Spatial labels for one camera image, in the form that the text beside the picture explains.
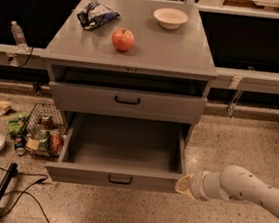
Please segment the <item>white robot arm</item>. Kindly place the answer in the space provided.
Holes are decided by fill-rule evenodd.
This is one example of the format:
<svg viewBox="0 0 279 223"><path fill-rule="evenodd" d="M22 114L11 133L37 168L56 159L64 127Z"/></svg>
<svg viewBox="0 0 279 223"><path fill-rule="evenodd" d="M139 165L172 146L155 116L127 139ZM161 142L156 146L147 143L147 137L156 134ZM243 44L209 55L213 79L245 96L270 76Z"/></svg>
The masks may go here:
<svg viewBox="0 0 279 223"><path fill-rule="evenodd" d="M253 203L279 219L279 189L241 166L230 165L219 172L187 174L177 181L175 190L196 200Z"/></svg>

